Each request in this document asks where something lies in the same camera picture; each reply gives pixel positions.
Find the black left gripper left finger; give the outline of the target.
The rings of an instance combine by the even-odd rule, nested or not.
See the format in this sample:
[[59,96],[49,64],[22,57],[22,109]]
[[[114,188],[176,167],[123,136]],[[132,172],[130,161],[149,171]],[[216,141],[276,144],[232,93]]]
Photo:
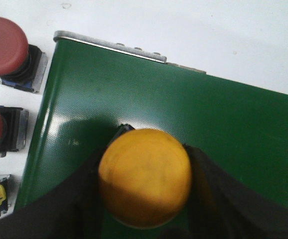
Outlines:
[[103,206],[95,150],[69,177],[38,200],[0,219],[0,239],[99,239]]

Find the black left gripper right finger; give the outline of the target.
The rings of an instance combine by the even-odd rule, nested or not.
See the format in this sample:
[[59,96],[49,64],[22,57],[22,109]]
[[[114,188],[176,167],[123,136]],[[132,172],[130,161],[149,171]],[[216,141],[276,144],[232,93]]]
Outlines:
[[184,146],[191,163],[189,231],[194,239],[288,239],[288,209],[220,168],[201,149]]

